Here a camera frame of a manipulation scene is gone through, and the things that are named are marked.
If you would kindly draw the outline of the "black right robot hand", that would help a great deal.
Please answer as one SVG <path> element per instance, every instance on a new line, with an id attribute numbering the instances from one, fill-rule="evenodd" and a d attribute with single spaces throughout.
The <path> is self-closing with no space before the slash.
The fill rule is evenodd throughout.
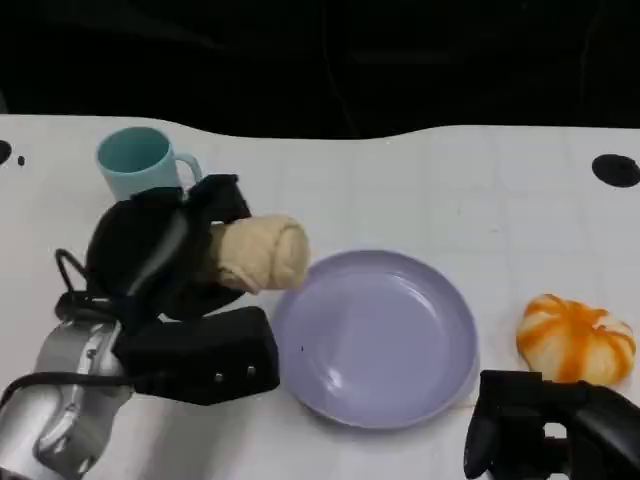
<path id="1" fill-rule="evenodd" d="M 484 370 L 463 469 L 469 479 L 636 479 L 639 408 L 584 381 Z"/>

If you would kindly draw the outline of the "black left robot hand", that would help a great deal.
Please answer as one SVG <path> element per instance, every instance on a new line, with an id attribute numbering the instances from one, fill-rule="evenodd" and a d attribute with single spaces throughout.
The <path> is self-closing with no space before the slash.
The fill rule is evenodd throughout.
<path id="1" fill-rule="evenodd" d="M 199 319 L 241 297 L 201 276 L 212 260 L 215 224 L 251 212 L 235 174 L 212 174 L 189 190 L 158 187 L 114 204 L 86 253 L 88 289 L 123 306 L 135 322 L 164 314 Z"/>

